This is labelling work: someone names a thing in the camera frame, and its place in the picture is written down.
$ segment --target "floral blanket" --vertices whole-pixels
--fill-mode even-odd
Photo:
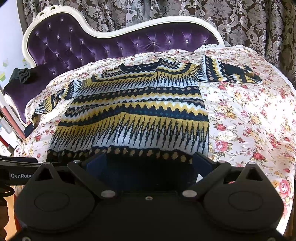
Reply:
[[[206,54],[236,66],[248,65],[262,84],[200,83],[199,88],[209,118],[210,158],[225,160],[233,166],[256,162],[278,191],[284,214],[278,231],[284,233],[293,204],[296,157],[296,91],[279,70],[255,51],[243,47],[202,47],[195,52],[169,50],[143,53],[126,58],[110,58],[89,63],[53,79],[45,90],[27,104],[28,124],[37,105],[74,79],[87,79],[119,63],[125,65],[156,62],[171,57],[183,63],[199,63]],[[49,143],[61,116],[71,100],[61,100],[38,127],[16,148],[15,156],[46,160]]]

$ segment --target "brown patterned curtain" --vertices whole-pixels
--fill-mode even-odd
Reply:
[[[296,4],[292,0],[23,0],[27,24],[49,5],[78,9],[98,31],[172,15],[204,19],[226,46],[244,45],[278,67],[296,87]]]

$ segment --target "tufted backrest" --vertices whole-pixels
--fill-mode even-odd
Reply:
[[[218,44],[218,41],[209,30],[194,23],[165,23],[98,39],[87,34],[70,14],[58,13],[33,29],[28,51],[36,65],[44,64],[54,78],[100,59],[175,48],[194,51],[203,44]]]

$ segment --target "floor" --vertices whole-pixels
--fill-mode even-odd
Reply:
[[[13,195],[10,197],[6,197],[5,199],[7,201],[7,206],[8,206],[9,222],[4,227],[4,229],[7,232],[7,236],[5,239],[9,240],[16,233],[15,219],[14,219],[14,212],[13,212]]]

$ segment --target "white carved wooden frame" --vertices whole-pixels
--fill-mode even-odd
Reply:
[[[29,54],[28,51],[28,39],[32,32],[32,30],[44,19],[48,18],[51,15],[64,12],[72,15],[80,24],[80,26],[83,28],[83,30],[88,33],[91,36],[94,36],[96,38],[112,38],[119,35],[123,35],[129,32],[133,32],[138,29],[147,28],[153,25],[158,25],[162,23],[173,23],[173,22],[188,22],[188,23],[196,23],[198,25],[201,25],[208,29],[218,40],[219,45],[225,46],[224,41],[218,32],[217,29],[215,29],[214,26],[212,26],[210,23],[196,17],[190,17],[190,16],[169,16],[169,17],[163,17],[163,18],[156,18],[149,21],[145,21],[142,23],[138,23],[126,28],[122,28],[116,31],[111,32],[99,32],[94,30],[89,24],[87,23],[84,16],[75,8],[73,7],[63,7],[61,5],[57,6],[49,6],[44,8],[44,10],[36,16],[36,18],[33,19],[33,22],[30,24],[28,29],[26,30],[23,40],[22,40],[22,54],[26,61],[30,64],[31,68],[36,67],[36,63],[32,56]]]

